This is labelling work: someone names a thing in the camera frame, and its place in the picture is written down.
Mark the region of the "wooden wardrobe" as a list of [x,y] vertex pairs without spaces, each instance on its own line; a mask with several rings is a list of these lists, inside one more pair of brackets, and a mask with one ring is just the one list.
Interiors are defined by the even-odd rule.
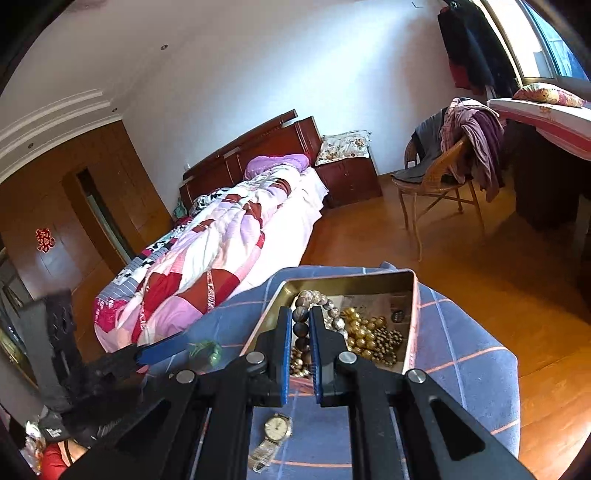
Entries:
[[[1,239],[29,294],[72,293],[77,333],[93,326],[92,303],[123,267],[87,200],[95,188],[132,253],[166,233],[171,217],[122,122],[77,136],[20,168],[1,184]],[[56,239],[37,250],[35,230]]]

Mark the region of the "bed with patchwork quilt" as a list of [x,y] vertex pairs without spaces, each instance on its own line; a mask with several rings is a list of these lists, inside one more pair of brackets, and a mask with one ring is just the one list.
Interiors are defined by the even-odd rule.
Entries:
[[273,166],[145,247],[97,295],[103,350],[181,332],[229,297],[300,264],[328,189],[314,168]]

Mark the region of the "dark gold bead strand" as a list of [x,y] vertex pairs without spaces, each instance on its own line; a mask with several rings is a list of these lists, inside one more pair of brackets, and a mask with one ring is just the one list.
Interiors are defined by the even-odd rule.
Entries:
[[375,343],[372,349],[373,360],[379,364],[394,367],[398,361],[397,352],[404,340],[403,334],[399,330],[384,326],[376,327],[373,333]]

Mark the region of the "paper in tin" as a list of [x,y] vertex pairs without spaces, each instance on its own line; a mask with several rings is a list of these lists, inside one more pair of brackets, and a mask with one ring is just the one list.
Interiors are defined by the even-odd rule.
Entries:
[[384,316],[390,330],[407,335],[413,316],[412,298],[403,294],[331,295],[339,309],[352,307],[363,319]]

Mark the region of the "wicker chair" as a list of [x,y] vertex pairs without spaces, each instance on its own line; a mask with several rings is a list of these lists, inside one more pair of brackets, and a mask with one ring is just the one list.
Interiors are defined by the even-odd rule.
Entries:
[[417,260],[423,258],[423,242],[420,236],[419,220],[430,212],[440,202],[446,200],[455,203],[460,214],[464,213],[464,206],[475,208],[479,226],[483,235],[486,227],[476,189],[471,177],[463,182],[456,180],[445,182],[444,178],[451,172],[450,168],[460,160],[467,160],[473,154],[470,140],[462,137],[450,150],[446,151],[427,166],[420,182],[411,182],[400,178],[399,170],[391,175],[394,186],[398,189],[404,226],[413,235],[416,246]]

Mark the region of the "hanging dark coats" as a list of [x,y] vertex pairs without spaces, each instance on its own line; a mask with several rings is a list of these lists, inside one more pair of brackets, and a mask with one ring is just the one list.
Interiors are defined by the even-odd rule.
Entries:
[[438,14],[450,70],[458,88],[496,97],[512,97],[518,90],[509,55],[479,6],[472,1],[447,1]]

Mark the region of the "clothes draped on chair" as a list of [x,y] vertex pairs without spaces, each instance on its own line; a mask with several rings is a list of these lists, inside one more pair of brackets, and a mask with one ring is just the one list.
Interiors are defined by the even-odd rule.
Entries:
[[500,166],[503,137],[497,112],[477,100],[457,97],[417,126],[405,152],[405,168],[392,178],[418,186],[439,159],[464,142],[466,151],[435,174],[432,182],[452,186],[473,180],[485,192],[486,201],[492,202],[504,187]]

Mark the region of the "desk with red-striped cloth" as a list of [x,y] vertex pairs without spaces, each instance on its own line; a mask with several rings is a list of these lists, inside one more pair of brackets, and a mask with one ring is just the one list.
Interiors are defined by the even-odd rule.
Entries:
[[501,160],[512,167],[516,211],[537,230],[576,221],[590,199],[590,109],[492,99],[506,121]]

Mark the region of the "dark wood nightstand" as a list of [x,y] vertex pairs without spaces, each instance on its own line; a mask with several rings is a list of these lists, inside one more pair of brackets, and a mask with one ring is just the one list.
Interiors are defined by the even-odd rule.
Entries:
[[346,158],[315,165],[315,171],[328,188],[325,207],[334,209],[383,196],[372,159]]

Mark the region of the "dark wood headboard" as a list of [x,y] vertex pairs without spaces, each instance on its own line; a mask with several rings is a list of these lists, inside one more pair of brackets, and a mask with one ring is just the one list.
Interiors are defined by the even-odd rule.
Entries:
[[247,164],[257,156],[304,154],[315,164],[322,144],[314,117],[297,111],[280,114],[215,150],[183,174],[179,197],[189,209],[200,195],[242,182]]

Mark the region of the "window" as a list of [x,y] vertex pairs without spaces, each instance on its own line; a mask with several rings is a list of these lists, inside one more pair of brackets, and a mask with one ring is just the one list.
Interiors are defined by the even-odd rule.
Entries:
[[524,78],[589,81],[567,43],[526,1],[483,4],[504,35]]

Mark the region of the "silver wristwatch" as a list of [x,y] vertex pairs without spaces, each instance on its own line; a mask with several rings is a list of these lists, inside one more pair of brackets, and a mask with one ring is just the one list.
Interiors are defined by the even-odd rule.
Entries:
[[293,420],[287,415],[276,413],[267,419],[263,425],[263,441],[249,454],[249,469],[255,473],[266,470],[292,433]]

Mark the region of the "pink floral tin box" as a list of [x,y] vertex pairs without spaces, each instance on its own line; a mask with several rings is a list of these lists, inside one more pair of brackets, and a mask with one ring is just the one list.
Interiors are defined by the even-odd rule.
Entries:
[[[398,361],[394,367],[379,364],[373,360],[375,347],[374,333],[376,327],[387,327],[386,318],[373,317],[363,319],[352,307],[344,310],[335,306],[329,299],[331,295],[370,295],[370,294],[403,294],[412,298],[413,316],[410,330],[404,336],[403,343],[397,352]],[[249,353],[256,346],[260,333],[276,326],[280,308],[287,307],[297,319],[318,306],[322,309],[322,321],[330,331],[338,332],[345,338],[346,347],[353,353],[374,361],[378,367],[396,373],[405,373],[415,367],[418,350],[418,333],[420,318],[420,289],[417,276],[412,270],[387,270],[383,273],[349,274],[342,276],[325,276],[287,280],[280,283],[273,291],[270,302],[260,315],[256,327],[242,347],[242,355]]]

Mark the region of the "floral cushion on nightstand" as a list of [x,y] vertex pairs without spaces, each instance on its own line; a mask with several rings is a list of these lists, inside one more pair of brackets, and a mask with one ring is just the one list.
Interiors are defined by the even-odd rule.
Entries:
[[322,136],[315,166],[331,164],[352,158],[370,157],[370,131],[353,130],[341,134]]

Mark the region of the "purple pillow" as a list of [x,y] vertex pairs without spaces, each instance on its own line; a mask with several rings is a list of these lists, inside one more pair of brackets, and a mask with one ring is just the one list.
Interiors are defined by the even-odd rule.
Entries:
[[310,160],[304,154],[287,154],[283,156],[259,155],[247,163],[243,179],[251,180],[259,174],[270,170],[273,167],[287,165],[294,167],[298,172],[303,172],[310,166]]

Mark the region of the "floral pillow on desk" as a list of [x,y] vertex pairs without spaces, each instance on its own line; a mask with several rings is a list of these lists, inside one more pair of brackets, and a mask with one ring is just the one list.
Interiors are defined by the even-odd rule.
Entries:
[[523,86],[512,96],[512,99],[574,108],[583,108],[587,103],[586,100],[568,90],[543,82]]

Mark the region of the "red paper decoration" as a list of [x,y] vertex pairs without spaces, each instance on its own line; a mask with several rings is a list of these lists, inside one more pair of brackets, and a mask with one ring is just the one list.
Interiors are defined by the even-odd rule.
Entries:
[[37,250],[43,254],[47,254],[56,244],[56,239],[49,228],[36,229],[35,239],[37,242]]

